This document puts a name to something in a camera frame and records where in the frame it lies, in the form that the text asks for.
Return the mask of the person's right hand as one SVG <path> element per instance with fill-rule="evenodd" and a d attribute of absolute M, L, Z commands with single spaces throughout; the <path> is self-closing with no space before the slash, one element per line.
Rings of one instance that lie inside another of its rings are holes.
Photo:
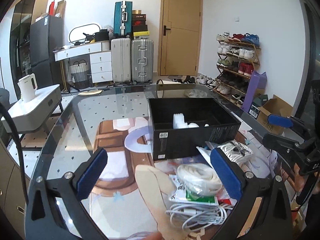
<path fill-rule="evenodd" d="M 303 206 L 313 194 L 319 193 L 318 173 L 301 174 L 301 169 L 298 164 L 293 168 L 295 174 L 294 188 L 298 193 L 296 203 Z"/>

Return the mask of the person's left hand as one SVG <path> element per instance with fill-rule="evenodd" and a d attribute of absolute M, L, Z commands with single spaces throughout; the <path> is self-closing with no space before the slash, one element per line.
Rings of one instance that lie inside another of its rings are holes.
<path fill-rule="evenodd" d="M 163 239 L 163 236 L 160 232 L 153 232 L 149 235 L 147 235 L 146 237 L 144 237 L 143 239 L 141 240 L 162 240 Z"/>

